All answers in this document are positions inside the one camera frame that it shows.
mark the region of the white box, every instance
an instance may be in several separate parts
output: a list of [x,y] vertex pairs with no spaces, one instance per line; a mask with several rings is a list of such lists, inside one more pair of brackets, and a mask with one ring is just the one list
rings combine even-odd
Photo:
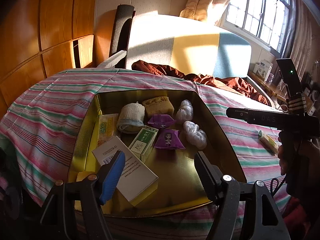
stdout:
[[143,163],[146,162],[153,147],[152,144],[157,136],[158,129],[144,125],[137,136],[129,145],[129,149]]
[[125,154],[125,166],[117,184],[120,193],[135,206],[158,187],[158,176],[144,165],[117,137],[92,151],[99,164],[109,163],[117,150]]
[[259,64],[254,65],[253,72],[256,74],[258,70]]
[[260,76],[264,81],[267,81],[267,78],[271,72],[272,64],[266,60],[260,61],[256,74]]

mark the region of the rolled white towel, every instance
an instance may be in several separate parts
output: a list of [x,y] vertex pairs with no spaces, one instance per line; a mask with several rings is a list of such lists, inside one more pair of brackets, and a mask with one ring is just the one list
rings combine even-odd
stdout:
[[121,109],[117,129],[124,133],[138,133],[143,127],[145,108],[139,103],[127,104]]

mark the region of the white product box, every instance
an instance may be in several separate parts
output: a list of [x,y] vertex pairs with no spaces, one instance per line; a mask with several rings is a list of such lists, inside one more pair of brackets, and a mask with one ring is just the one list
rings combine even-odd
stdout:
[[260,76],[264,81],[267,81],[271,69],[272,63],[269,63],[266,60],[262,60],[257,67],[256,75]]
[[113,137],[92,151],[99,164],[111,161],[117,150],[125,154],[125,166],[117,184],[120,193],[135,206],[158,187],[158,176],[144,165],[117,137]]

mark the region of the red fabric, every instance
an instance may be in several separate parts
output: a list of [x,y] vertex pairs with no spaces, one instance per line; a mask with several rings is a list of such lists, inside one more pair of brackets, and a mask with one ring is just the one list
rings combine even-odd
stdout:
[[282,217],[291,240],[302,240],[306,236],[310,228],[310,222],[299,199],[295,197],[290,198]]
[[239,95],[244,95],[248,98],[256,100],[260,103],[267,105],[267,100],[264,96],[260,95],[248,82],[243,80],[242,78],[215,78],[210,75],[196,75],[196,74],[187,74],[185,75],[181,71],[170,67],[169,65],[159,65],[153,63],[147,63],[142,60],[138,60],[132,64],[133,70],[143,71],[146,73],[150,73],[153,75],[160,76],[170,76],[177,77],[184,80],[189,80],[193,82],[198,82],[200,84],[208,85],[215,88],[220,88],[226,91],[230,91],[232,93],[236,93]]

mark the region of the yellow package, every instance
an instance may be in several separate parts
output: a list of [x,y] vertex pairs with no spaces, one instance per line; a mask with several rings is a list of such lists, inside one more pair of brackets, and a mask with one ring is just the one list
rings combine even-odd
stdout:
[[263,131],[259,131],[259,140],[262,141],[266,146],[270,148],[270,150],[278,156],[278,145],[277,143],[267,134],[265,134]]
[[98,146],[114,136],[120,138],[120,132],[117,130],[118,118],[119,114],[103,114],[99,116]]

